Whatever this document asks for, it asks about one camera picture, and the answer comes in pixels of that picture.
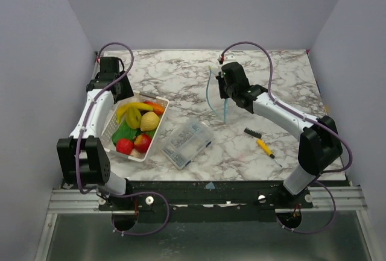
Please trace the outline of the clear zip top bag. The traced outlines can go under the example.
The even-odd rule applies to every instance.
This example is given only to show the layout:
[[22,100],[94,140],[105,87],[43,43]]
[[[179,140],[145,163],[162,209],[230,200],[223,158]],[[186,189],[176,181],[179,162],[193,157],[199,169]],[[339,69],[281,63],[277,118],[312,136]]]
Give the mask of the clear zip top bag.
[[206,102],[214,116],[225,124],[233,124],[237,118],[237,106],[230,99],[222,99],[216,76],[220,72],[219,67],[208,66],[208,79],[205,88]]

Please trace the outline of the green leafy vegetable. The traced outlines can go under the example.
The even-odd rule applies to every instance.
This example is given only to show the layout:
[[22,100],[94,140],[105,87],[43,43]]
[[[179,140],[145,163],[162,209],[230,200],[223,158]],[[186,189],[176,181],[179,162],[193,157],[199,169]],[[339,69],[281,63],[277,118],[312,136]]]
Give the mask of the green leafy vegetable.
[[156,129],[152,131],[141,131],[139,128],[133,130],[127,125],[126,122],[123,122],[118,127],[118,129],[113,133],[112,142],[114,145],[116,145],[119,139],[125,138],[125,139],[130,139],[134,143],[135,137],[140,134],[147,134],[151,137],[151,140],[152,140],[155,135],[155,132],[156,132]]

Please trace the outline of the yellow lemon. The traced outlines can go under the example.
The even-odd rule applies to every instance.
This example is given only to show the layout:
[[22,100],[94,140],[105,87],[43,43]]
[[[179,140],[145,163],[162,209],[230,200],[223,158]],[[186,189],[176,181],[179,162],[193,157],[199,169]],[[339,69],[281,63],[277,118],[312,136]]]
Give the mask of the yellow lemon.
[[160,119],[155,112],[147,112],[142,116],[140,130],[141,131],[152,131],[159,125]]

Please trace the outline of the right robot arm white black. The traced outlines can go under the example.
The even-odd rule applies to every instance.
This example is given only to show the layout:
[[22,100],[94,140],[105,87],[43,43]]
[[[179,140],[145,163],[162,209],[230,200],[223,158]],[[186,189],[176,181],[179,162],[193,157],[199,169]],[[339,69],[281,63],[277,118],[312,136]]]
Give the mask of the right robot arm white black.
[[232,99],[239,108],[274,122],[299,141],[299,164],[277,193],[281,206],[292,207],[298,203],[299,193],[343,152],[334,120],[328,116],[317,118],[293,107],[284,109],[270,98],[266,88],[249,83],[237,61],[221,60],[220,67],[216,76],[220,98]]

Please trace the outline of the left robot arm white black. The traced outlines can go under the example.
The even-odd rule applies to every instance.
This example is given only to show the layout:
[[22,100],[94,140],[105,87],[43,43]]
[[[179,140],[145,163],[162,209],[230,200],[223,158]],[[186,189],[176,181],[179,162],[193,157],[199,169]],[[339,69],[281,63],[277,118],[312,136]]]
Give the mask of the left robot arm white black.
[[110,161],[101,136],[110,109],[117,102],[134,96],[118,57],[101,57],[100,71],[86,86],[86,102],[80,119],[69,137],[59,139],[57,154],[64,181],[76,185],[83,194],[100,189],[113,195],[113,203],[121,210],[133,205],[134,196],[127,180],[111,171]]

